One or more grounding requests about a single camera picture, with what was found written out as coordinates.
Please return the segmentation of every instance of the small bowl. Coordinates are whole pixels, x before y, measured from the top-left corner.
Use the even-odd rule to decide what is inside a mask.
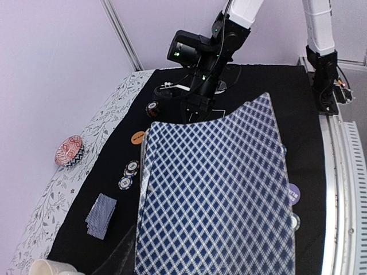
[[[57,149],[55,162],[59,166],[72,167],[84,155],[84,145],[80,136],[71,136]]]

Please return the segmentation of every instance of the purple poker chip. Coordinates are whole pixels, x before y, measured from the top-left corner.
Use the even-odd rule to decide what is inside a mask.
[[[299,188],[292,183],[289,184],[289,200],[291,201],[292,205],[295,205],[300,200]]]

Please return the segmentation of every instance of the cable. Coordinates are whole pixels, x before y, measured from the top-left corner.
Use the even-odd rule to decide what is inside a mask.
[[[178,84],[180,84],[181,82],[183,82],[184,80],[186,80],[189,76],[191,76],[192,74],[191,73],[188,73],[185,77],[183,77],[182,79],[180,79],[179,81],[177,81],[177,82],[175,82],[175,83],[173,83],[173,84],[170,84],[170,86],[171,87],[174,87],[174,86],[176,86],[176,85],[178,85]],[[159,98],[161,98],[161,99],[167,99],[167,100],[178,100],[178,99],[182,99],[182,98],[184,98],[185,96],[182,96],[182,94],[181,94],[181,96],[165,96],[165,95],[163,95],[162,94],[162,91],[164,91],[164,89],[163,90],[161,90],[161,87],[162,87],[163,85],[161,85],[161,86],[158,86],[158,87],[155,87],[155,89],[154,89],[154,94],[156,95],[156,96],[158,96]]]
[[[219,62],[219,59],[220,59],[220,56],[222,55],[222,52],[223,52],[223,47],[224,47],[224,37],[225,37],[225,21],[227,20],[227,15],[228,15],[228,11],[229,11],[229,7],[231,6],[233,0],[229,0],[228,1],[228,4],[225,8],[225,11],[224,11],[224,17],[223,17],[223,25],[222,25],[222,43],[221,43],[221,46],[220,46],[220,51],[219,51],[219,54],[218,54],[218,58],[216,60],[216,62],[214,63],[214,65],[212,66],[212,68],[210,69],[208,75],[206,76],[206,79],[199,85],[197,85],[196,88],[192,89],[188,94],[186,94],[184,97],[186,96],[189,96],[191,95],[192,93],[196,92],[198,89],[201,88],[201,86],[203,86],[203,84],[205,82],[207,82],[207,80],[210,78],[210,76],[212,75],[216,65],[218,64]]]
[[[229,90],[229,89],[231,89],[233,86],[235,86],[237,84],[237,82],[239,82],[240,76],[242,74],[242,66],[241,65],[237,65],[237,64],[236,64],[236,66],[238,66],[240,68],[239,69],[239,73],[238,73],[235,81],[229,87],[227,87],[226,91]]]
[[[346,77],[346,75],[344,74],[343,70],[339,67],[339,65],[337,65],[337,68],[340,70],[340,72],[342,73],[344,79],[345,79],[345,82],[346,84],[348,85],[348,89],[350,89],[350,84],[349,84],[349,81],[348,81],[348,78]]]
[[[322,101],[321,101],[321,97],[322,97],[323,93],[325,93],[325,91],[328,89],[328,87],[329,87],[333,82],[334,82],[334,80],[333,80],[333,79],[331,79],[331,80],[330,80],[330,82],[329,82],[329,84],[328,84],[328,86],[326,86],[326,88],[325,88],[325,89],[320,93],[319,101],[320,101],[321,107],[322,107],[322,108],[324,108],[324,109],[326,109],[326,108],[325,108],[324,104],[323,104],[323,103],[322,103]]]
[[[220,46],[220,51],[219,51],[219,54],[218,54],[218,58],[217,58],[216,62],[214,63],[214,65],[212,66],[212,68],[210,69],[210,71],[209,71],[208,75],[206,76],[206,79],[205,79],[202,83],[200,83],[199,85],[197,85],[197,87],[195,87],[195,88],[193,88],[193,89],[190,89],[190,91],[189,91],[187,94],[185,94],[185,95],[181,95],[181,96],[177,96],[177,97],[168,97],[168,96],[160,95],[160,94],[159,94],[159,87],[156,87],[156,88],[154,89],[154,94],[155,94],[156,96],[158,96],[158,97],[160,97],[160,98],[162,98],[162,99],[174,99],[174,100],[184,99],[185,97],[187,97],[187,96],[191,95],[192,93],[196,92],[198,89],[200,89],[200,88],[201,88],[201,86],[203,86],[203,84],[204,84],[205,82],[207,82],[207,80],[208,80],[208,79],[210,78],[210,76],[212,75],[212,73],[213,73],[213,71],[214,71],[215,67],[217,66],[217,64],[218,64],[218,62],[219,62],[219,59],[220,59],[220,57],[221,57],[221,55],[222,55],[222,53],[223,53],[224,38],[225,38],[225,21],[227,20],[228,11],[229,11],[229,8],[230,8],[230,6],[231,6],[232,2],[233,2],[233,0],[229,0],[229,1],[228,1],[227,6],[226,6],[226,8],[225,8],[224,17],[223,17],[223,25],[222,25],[222,42],[221,42],[221,46]],[[178,85],[180,82],[182,82],[182,81],[183,81],[184,79],[186,79],[188,76],[189,76],[189,74],[188,74],[188,75],[186,75],[186,77],[184,77],[182,80],[179,80],[177,83],[172,84],[171,86]]]

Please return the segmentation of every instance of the white paper cup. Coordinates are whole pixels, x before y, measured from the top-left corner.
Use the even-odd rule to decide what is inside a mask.
[[[74,266],[70,264],[40,259],[33,262],[29,270],[29,275],[58,275],[63,271],[78,274]]]

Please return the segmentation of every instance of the black table surface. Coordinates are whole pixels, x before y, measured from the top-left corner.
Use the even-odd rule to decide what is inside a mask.
[[[238,69],[224,69],[221,78],[227,85],[236,79]],[[154,88],[164,82],[178,81],[185,74],[183,69],[153,73],[100,152],[56,236],[50,260],[70,263],[89,275],[106,261],[136,224],[139,175],[129,190],[121,191],[118,187],[125,165],[140,159],[140,146],[131,144],[130,139],[153,122],[146,115],[145,106],[152,101]],[[326,219],[325,156],[318,112],[304,67],[243,65],[238,83],[216,96],[214,108],[229,114],[265,92],[271,95],[282,142],[288,149],[290,183],[301,191],[300,201],[293,206],[293,212],[301,219],[300,229],[295,232],[296,273],[320,274]],[[160,102],[161,115],[156,120],[182,123],[179,104],[179,101]],[[100,193],[118,200],[104,241],[89,236],[85,222]]]

